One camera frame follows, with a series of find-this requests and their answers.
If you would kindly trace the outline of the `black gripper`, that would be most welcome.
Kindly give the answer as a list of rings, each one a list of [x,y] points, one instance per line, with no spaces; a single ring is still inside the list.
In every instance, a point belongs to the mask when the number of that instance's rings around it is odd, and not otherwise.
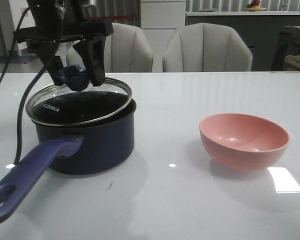
[[[21,28],[13,32],[15,41],[19,43],[31,40],[50,42],[61,34],[61,42],[79,41],[73,45],[85,66],[86,73],[94,87],[105,82],[104,50],[106,37],[114,32],[110,19],[83,19],[68,23],[58,19],[39,19],[35,26]],[[43,43],[34,46],[31,51],[46,67],[53,84],[62,86],[64,83],[58,77],[58,71],[64,66],[59,55],[56,55],[55,44]]]

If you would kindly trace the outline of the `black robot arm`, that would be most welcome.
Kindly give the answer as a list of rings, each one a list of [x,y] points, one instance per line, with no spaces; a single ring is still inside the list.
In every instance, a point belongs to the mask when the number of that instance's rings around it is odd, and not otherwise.
[[[56,86],[66,83],[63,77],[75,83],[86,77],[94,87],[101,86],[106,80],[106,37],[114,32],[111,19],[86,19],[81,0],[29,0],[27,4],[35,25],[15,30],[16,42],[25,42],[28,51],[39,57]],[[83,72],[69,76],[56,52],[59,44],[72,41]]]

